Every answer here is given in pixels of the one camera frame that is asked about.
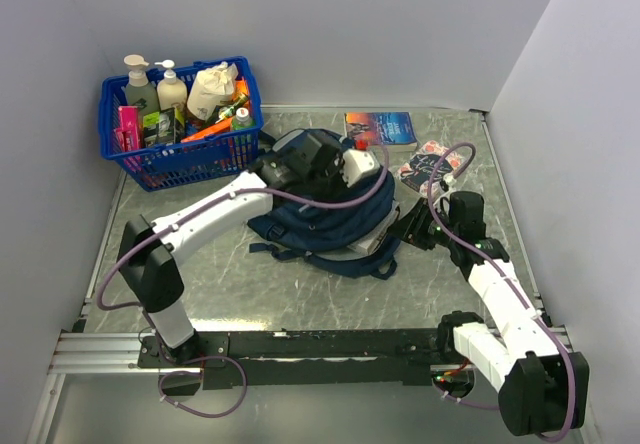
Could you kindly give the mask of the Jane Eyre blue book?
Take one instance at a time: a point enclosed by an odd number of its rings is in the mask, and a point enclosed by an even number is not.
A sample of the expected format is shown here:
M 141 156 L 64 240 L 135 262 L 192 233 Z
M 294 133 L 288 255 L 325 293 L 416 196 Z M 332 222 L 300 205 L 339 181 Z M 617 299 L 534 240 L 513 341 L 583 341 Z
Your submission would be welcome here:
M 417 138 L 408 112 L 347 112 L 346 136 L 360 146 L 382 144 L 388 151 L 414 151 Z

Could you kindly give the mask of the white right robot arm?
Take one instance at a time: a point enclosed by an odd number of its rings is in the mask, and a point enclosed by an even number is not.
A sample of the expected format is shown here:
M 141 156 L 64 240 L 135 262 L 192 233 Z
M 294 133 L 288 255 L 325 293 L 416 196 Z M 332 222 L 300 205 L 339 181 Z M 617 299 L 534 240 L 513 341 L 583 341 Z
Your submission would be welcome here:
M 443 316 L 436 348 L 448 362 L 466 358 L 491 383 L 507 429 L 556 442 L 580 428 L 589 364 L 552 332 L 520 285 L 504 246 L 488 236 L 483 197 L 456 191 L 435 205 L 421 199 L 389 232 L 422 250 L 447 248 L 489 311 L 491 325 L 473 312 Z

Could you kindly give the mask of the navy blue student backpack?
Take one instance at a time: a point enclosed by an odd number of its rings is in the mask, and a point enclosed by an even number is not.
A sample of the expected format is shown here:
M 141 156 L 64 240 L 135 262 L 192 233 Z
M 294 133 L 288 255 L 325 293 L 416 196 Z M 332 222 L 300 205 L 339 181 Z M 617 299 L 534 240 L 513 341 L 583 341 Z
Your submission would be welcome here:
M 300 258 L 342 277 L 387 280 L 397 269 L 394 253 L 400 240 L 381 230 L 373 239 L 371 251 L 355 248 L 386 218 L 396 218 L 399 206 L 394 193 L 394 179 L 388 175 L 381 188 L 358 206 L 327 210 L 287 201 L 248 222 L 248 227 L 264 240 L 251 244 L 249 251 L 268 252 L 280 262 Z

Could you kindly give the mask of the white paperback book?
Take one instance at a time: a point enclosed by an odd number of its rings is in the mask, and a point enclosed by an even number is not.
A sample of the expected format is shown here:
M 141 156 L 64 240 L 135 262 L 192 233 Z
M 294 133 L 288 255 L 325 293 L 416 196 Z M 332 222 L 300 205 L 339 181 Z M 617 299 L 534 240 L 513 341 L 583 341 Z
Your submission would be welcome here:
M 390 212 L 368 234 L 347 246 L 353 252 L 361 255 L 373 254 L 384 241 L 388 228 L 394 224 L 400 215 L 400 205 L 393 201 Z

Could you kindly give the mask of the Little Women floral book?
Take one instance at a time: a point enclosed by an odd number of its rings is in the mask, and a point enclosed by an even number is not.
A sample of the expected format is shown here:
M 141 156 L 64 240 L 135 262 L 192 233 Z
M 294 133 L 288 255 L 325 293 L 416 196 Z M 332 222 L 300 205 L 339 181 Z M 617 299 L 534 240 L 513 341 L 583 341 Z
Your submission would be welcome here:
M 396 178 L 411 190 L 427 197 L 428 181 L 433 174 L 433 168 L 439 158 L 448 148 L 438 141 L 430 140 L 422 145 L 409 160 L 396 171 Z M 436 199 L 441 194 L 440 182 L 445 175 L 456 172 L 465 163 L 465 158 L 458 152 L 452 152 L 441 164 L 433 185 L 432 197 Z

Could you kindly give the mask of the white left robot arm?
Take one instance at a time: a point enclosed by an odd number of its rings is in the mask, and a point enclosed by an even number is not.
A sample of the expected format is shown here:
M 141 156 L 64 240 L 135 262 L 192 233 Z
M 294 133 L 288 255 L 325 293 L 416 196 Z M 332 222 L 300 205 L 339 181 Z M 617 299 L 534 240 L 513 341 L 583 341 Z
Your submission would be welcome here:
M 118 270 L 172 364 L 187 365 L 202 352 L 182 302 L 181 265 L 205 244 L 283 201 L 335 199 L 345 188 L 345 150 L 335 133 L 292 131 L 220 190 L 153 222 L 138 217 L 126 224 Z

